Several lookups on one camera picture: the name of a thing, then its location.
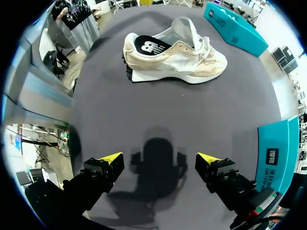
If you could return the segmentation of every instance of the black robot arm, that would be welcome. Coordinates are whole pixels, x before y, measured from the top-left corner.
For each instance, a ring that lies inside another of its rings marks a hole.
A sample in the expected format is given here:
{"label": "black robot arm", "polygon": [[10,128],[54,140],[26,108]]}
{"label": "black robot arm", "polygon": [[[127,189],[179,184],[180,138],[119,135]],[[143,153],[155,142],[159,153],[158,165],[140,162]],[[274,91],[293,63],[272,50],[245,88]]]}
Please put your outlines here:
{"label": "black robot arm", "polygon": [[[242,176],[236,164],[228,158],[222,160],[198,153],[195,169],[210,193],[217,193],[226,207],[236,212],[231,229],[247,230],[261,222],[282,198],[282,194],[270,187],[256,191],[256,181]],[[257,226],[258,230],[263,228],[264,224]]]}
{"label": "black robot arm", "polygon": [[100,159],[91,158],[83,166],[84,169],[77,176],[70,181],[63,181],[64,190],[50,180],[37,181],[26,188],[28,201],[49,229],[84,224],[84,211],[90,210],[102,193],[110,192],[123,171],[123,154],[120,152]]}

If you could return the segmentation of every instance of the teal box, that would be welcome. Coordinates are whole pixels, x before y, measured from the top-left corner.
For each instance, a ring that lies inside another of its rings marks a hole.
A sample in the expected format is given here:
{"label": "teal box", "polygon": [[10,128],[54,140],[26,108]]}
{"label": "teal box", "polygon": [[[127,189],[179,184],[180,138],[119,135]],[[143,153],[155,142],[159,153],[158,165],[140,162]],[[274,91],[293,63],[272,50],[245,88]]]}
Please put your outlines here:
{"label": "teal box", "polygon": [[204,17],[214,26],[227,43],[237,46],[257,57],[269,46],[244,18],[224,7],[208,2]]}
{"label": "teal box", "polygon": [[292,181],[299,149],[299,121],[294,116],[258,128],[257,191],[270,186],[285,194]]}

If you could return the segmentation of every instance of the shoe sole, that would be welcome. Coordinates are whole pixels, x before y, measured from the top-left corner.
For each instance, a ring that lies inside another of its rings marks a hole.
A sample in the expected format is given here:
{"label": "shoe sole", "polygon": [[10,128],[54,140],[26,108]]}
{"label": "shoe sole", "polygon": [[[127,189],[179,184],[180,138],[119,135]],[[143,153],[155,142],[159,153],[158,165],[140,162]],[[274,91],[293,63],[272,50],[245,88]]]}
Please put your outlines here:
{"label": "shoe sole", "polygon": [[122,56],[122,59],[124,63],[126,64],[127,77],[132,82],[157,81],[163,78],[175,77],[175,78],[182,79],[183,81],[190,83],[190,84],[200,84],[200,83],[210,81],[222,74],[221,72],[221,73],[209,76],[209,77],[193,77],[190,75],[178,76],[178,73],[176,73],[177,76],[174,76],[174,72],[170,72],[170,71],[137,71],[137,70],[132,70],[128,66],[124,58],[124,55]]}

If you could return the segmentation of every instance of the gray table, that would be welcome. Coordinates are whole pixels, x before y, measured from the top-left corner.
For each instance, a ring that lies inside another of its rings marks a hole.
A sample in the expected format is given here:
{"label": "gray table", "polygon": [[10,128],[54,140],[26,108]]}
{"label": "gray table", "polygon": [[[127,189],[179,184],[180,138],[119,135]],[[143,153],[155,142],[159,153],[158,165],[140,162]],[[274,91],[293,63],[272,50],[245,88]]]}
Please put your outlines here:
{"label": "gray table", "polygon": [[[131,83],[121,59],[125,36],[160,33],[178,16],[189,17],[198,33],[209,36],[226,56],[225,72],[199,85]],[[257,127],[280,119],[261,61],[225,43],[203,9],[160,5],[120,11],[92,47],[74,93],[74,173],[90,157],[119,151],[126,167],[111,193],[103,194],[89,212],[91,219],[115,229],[229,229],[236,215],[209,193],[196,173],[196,153],[228,157],[254,179]],[[138,151],[142,164],[136,160]]]}

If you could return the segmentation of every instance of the sneaker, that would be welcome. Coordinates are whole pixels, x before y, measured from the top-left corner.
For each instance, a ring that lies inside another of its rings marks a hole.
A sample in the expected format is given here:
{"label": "sneaker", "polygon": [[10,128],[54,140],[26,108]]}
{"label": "sneaker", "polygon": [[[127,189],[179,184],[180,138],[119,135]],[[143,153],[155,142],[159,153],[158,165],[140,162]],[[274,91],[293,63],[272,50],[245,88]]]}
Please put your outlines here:
{"label": "sneaker", "polygon": [[203,83],[218,77],[227,66],[225,56],[210,45],[209,37],[197,34],[186,17],[176,18],[170,28],[155,36],[128,34],[123,59],[132,82],[176,77]]}

